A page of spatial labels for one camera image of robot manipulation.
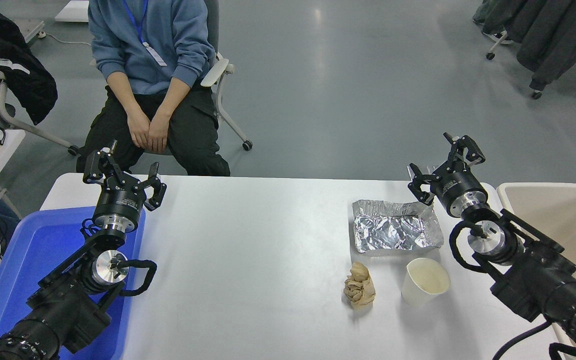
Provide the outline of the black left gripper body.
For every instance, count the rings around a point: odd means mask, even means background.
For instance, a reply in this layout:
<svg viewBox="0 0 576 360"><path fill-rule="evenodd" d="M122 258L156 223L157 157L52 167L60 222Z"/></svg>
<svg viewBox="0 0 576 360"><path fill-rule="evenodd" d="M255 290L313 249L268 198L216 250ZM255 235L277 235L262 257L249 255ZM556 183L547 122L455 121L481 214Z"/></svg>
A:
<svg viewBox="0 0 576 360"><path fill-rule="evenodd" d="M108 189L107 186L102 186L93 219L100 221L102 217L117 215L130 221L138 221L145 201L144 190L134 192L132 187L125 190L121 187Z"/></svg>

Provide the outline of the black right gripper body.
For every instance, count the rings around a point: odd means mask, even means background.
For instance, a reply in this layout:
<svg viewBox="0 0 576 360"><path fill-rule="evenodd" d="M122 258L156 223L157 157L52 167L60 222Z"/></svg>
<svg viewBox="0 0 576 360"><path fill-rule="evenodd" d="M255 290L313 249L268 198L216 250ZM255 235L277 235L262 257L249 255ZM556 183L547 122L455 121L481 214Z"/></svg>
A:
<svg viewBox="0 0 576 360"><path fill-rule="evenodd" d="M489 200L489 194L470 170L436 169L432 174L439 179L430 182L430 192L438 198L448 214L461 214L467 208L486 204Z"/></svg>

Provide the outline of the person's right hand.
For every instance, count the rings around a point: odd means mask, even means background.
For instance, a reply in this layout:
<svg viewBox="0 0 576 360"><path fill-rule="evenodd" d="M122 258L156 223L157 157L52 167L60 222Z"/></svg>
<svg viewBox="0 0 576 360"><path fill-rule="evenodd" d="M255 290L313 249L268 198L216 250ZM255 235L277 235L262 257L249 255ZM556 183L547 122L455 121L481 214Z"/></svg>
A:
<svg viewBox="0 0 576 360"><path fill-rule="evenodd" d="M132 143L142 150L148 150L150 120L139 106L126 110L126 123Z"/></svg>

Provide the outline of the person's left hand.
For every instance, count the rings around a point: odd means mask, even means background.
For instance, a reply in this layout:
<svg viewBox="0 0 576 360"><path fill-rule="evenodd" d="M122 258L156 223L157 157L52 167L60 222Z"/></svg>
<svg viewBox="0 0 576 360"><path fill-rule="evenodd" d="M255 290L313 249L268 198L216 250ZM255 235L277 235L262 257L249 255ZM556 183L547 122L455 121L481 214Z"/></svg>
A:
<svg viewBox="0 0 576 360"><path fill-rule="evenodd" d="M148 128L147 150L154 154L162 154L166 150L169 138L171 114L156 111Z"/></svg>

